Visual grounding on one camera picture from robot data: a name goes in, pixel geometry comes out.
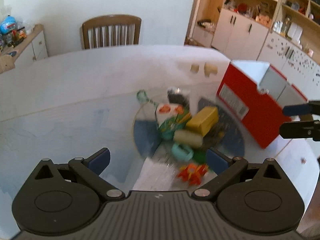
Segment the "green tassel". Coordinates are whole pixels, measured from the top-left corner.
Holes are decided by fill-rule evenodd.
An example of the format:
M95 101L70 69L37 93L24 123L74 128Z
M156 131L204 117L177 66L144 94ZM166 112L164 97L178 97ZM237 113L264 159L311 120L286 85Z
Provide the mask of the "green tassel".
M206 152L194 151L194 153L193 153L193 161L195 161L196 163L198 163L200 165L206 164L207 163Z

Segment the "teal carabiner clip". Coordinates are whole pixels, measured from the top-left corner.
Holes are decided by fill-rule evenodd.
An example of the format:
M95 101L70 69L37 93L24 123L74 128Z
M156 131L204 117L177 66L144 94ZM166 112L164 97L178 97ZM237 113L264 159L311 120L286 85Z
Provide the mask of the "teal carabiner clip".
M187 145L174 143L171 148L171 153L178 161L188 162L193 158L193 149Z

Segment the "yellow rectangular box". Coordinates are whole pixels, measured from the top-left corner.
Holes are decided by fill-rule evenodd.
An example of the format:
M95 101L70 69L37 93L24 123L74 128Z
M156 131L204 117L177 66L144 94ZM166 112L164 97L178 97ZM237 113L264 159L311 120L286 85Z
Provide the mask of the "yellow rectangular box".
M186 123L185 129L204 137L218 121L219 112L217 107L206 106Z

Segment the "red cardboard shoe box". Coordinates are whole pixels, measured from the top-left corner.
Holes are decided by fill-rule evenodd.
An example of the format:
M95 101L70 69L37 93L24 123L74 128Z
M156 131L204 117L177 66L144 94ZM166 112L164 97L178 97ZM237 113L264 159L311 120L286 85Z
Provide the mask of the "red cardboard shoe box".
M216 95L261 148L276 139L281 124L292 120L283 108L308 101L279 70L259 61L231 61Z

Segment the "green white plush sachet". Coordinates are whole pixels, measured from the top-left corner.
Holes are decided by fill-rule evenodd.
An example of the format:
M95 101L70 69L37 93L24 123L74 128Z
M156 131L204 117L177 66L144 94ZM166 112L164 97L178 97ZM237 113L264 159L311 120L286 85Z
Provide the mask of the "green white plush sachet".
M184 129L191 113L176 103L160 103L155 111L158 131L163 140L172 140L176 130Z

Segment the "dark snack packet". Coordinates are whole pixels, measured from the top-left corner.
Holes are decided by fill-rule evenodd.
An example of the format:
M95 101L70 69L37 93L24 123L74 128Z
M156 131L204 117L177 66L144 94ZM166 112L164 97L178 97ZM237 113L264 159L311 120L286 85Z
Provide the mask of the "dark snack packet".
M170 103L189 106L190 91L178 87L170 87L167 89L167 97Z

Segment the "round blue glass placemat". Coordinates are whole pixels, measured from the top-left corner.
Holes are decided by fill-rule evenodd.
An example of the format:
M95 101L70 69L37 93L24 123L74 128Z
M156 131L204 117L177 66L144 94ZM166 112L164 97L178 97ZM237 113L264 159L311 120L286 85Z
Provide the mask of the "round blue glass placemat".
M198 112L190 111L189 94L181 89L167 91L166 100L155 102L146 91L137 92L141 104L133 137L141 155L152 156L162 146L167 158L180 163L214 165L224 169L234 157L245 155L242 134L228 113L213 102L201 98Z

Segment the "small wooden block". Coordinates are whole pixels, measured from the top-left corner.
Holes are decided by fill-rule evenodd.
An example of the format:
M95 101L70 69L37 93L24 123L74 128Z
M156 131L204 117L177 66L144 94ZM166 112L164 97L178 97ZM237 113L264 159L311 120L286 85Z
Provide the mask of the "small wooden block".
M200 68L200 66L198 64L192 64L191 68L190 68L190 71L192 73L198 73L199 72L199 68Z

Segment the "white sideboard with drawers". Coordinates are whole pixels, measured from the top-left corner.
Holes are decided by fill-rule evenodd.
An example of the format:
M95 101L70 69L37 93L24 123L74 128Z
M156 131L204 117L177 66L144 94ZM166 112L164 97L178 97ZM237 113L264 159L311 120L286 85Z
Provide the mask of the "white sideboard with drawers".
M42 24L36 24L33 32L17 46L5 46L1 52L1 56L6 54L12 56L15 68L18 69L27 68L35 61L47 58L48 52L44 36L44 26Z

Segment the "cardboard box on sideboard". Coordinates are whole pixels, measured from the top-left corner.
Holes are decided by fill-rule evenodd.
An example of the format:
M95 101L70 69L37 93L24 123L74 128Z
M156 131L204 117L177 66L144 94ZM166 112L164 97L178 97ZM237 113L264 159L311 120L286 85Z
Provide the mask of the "cardboard box on sideboard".
M15 68L15 63L11 55L3 55L0 57L0 74Z

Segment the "wooden chair at far side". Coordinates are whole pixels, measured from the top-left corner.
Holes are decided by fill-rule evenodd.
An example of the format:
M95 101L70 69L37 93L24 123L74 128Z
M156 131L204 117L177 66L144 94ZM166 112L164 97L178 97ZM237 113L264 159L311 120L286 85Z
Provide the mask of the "wooden chair at far side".
M139 44L142 19L133 15L104 15L81 26L83 48L95 49Z

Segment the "blue helmet toy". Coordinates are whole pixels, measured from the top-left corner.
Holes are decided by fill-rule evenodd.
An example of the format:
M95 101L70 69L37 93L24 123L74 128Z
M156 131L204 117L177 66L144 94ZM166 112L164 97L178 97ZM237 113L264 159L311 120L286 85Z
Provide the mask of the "blue helmet toy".
M6 35L7 33L16 29L17 23L14 17L8 15L0 25L0 31L2 35Z

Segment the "large white wall cabinet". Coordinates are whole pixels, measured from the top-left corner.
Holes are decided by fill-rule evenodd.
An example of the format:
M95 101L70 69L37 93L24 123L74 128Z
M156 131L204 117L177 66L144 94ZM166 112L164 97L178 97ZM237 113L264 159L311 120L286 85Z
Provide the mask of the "large white wall cabinet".
M319 99L319 0L194 0L185 43L269 62Z

